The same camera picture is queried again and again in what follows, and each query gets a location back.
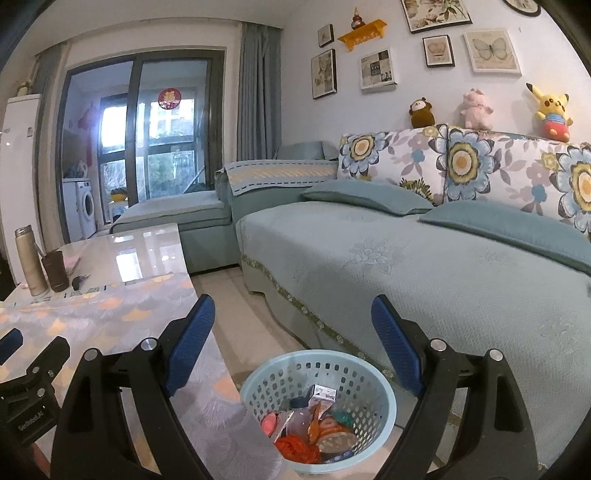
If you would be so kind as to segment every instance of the yellow wall shelf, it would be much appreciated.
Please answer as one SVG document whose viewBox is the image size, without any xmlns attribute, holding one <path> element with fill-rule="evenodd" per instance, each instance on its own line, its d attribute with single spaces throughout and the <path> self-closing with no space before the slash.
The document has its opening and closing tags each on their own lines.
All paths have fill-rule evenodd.
<svg viewBox="0 0 591 480">
<path fill-rule="evenodd" d="M 355 45 L 371 40 L 372 38 L 384 37 L 384 27 L 388 25 L 384 20 L 375 20 L 363 27 L 359 27 L 342 37 L 339 40 L 347 45 L 349 51 L 355 48 Z"/>
</svg>

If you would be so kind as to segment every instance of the laundry basket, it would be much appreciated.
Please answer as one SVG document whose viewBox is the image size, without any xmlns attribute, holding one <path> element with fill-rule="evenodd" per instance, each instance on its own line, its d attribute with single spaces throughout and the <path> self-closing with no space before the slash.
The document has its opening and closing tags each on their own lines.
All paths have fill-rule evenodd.
<svg viewBox="0 0 591 480">
<path fill-rule="evenodd" d="M 337 391 L 335 407 L 350 412 L 359 441 L 355 456 L 336 463 L 290 462 L 301 473 L 330 473 L 349 468 L 375 453 L 387 440 L 396 419 L 396 399 L 386 378 L 369 363 L 341 352 L 303 350 L 281 355 L 250 374 L 240 395 L 260 422 L 278 411 L 285 399 L 305 395 L 314 384 Z"/>
</svg>

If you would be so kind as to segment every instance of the pikachu plush toy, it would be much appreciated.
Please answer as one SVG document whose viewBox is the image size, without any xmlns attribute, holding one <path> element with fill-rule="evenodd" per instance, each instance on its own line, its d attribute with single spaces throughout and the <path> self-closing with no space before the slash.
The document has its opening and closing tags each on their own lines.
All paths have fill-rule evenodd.
<svg viewBox="0 0 591 480">
<path fill-rule="evenodd" d="M 540 109 L 536 116 L 544 122 L 544 134 L 551 140 L 568 142 L 570 140 L 569 127 L 573 119 L 567 117 L 566 106 L 569 104 L 569 96 L 544 95 L 538 87 L 528 83 L 527 88 L 540 101 Z"/>
</svg>

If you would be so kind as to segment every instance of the refrigerator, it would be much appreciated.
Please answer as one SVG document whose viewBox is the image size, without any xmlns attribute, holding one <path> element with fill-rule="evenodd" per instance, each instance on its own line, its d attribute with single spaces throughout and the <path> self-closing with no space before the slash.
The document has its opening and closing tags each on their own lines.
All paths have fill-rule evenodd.
<svg viewBox="0 0 591 480">
<path fill-rule="evenodd" d="M 41 95 L 8 99 L 0 135 L 0 220 L 7 260 L 14 281 L 25 280 L 14 231 L 31 225 L 43 248 L 35 191 L 34 147 Z"/>
</svg>

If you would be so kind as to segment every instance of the framed artwork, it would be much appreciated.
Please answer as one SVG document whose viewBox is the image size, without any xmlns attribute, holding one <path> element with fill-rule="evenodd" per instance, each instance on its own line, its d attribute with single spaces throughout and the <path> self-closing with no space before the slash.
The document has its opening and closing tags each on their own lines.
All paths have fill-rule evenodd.
<svg viewBox="0 0 591 480">
<path fill-rule="evenodd" d="M 402 0 L 402 6 L 411 33 L 472 23 L 462 0 Z"/>
<path fill-rule="evenodd" d="M 336 92 L 336 55 L 331 48 L 312 59 L 312 98 L 316 100 Z"/>
<path fill-rule="evenodd" d="M 361 74 L 362 90 L 371 90 L 397 83 L 392 63 L 392 52 L 389 48 L 363 57 L 359 62 L 359 73 Z"/>
<path fill-rule="evenodd" d="M 427 37 L 423 39 L 425 49 L 425 61 L 427 67 L 455 67 L 456 62 L 453 58 L 452 41 L 449 35 L 440 35 L 438 37 Z"/>
<path fill-rule="evenodd" d="M 517 55 L 506 29 L 466 32 L 464 39 L 474 72 L 521 75 Z"/>
<path fill-rule="evenodd" d="M 318 30 L 318 46 L 325 47 L 335 41 L 335 31 L 332 23 Z"/>
<path fill-rule="evenodd" d="M 534 0 L 503 0 L 513 10 L 528 17 L 537 17 L 542 13 L 542 7 Z"/>
</svg>

